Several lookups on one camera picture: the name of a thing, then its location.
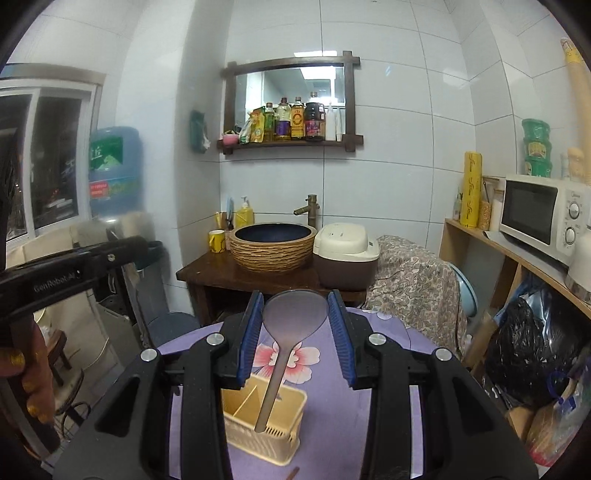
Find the window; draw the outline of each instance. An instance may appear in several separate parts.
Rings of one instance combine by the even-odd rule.
[[[89,218],[88,145],[95,87],[61,80],[0,82],[0,154],[17,143],[9,248]]]

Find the bronze faucet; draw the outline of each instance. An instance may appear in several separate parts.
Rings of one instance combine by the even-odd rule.
[[[306,200],[308,205],[306,207],[294,210],[294,215],[303,215],[304,213],[308,213],[308,225],[316,228],[317,212],[320,208],[320,205],[318,205],[318,202],[316,201],[316,195],[308,195]]]

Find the rice cooker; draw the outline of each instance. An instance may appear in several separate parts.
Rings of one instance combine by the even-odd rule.
[[[331,223],[314,239],[314,269],[325,288],[359,291],[374,281],[379,245],[363,225]]]

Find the black plastic bag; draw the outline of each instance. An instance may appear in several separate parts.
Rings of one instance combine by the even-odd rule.
[[[548,387],[553,387],[555,395],[563,393],[568,384],[565,376],[589,339],[586,322],[548,285],[525,293],[506,308],[489,344],[486,373],[518,404],[538,409],[551,403],[555,397]],[[550,376],[554,372],[565,375]]]

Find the microwave dial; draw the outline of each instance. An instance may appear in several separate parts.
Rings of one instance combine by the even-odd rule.
[[[576,220],[579,218],[579,214],[581,213],[579,205],[576,202],[573,202],[569,205],[569,216]]]
[[[566,229],[566,231],[564,232],[564,241],[569,244],[572,245],[574,243],[574,240],[576,238],[576,233],[574,232],[574,228],[572,227],[568,227]]]

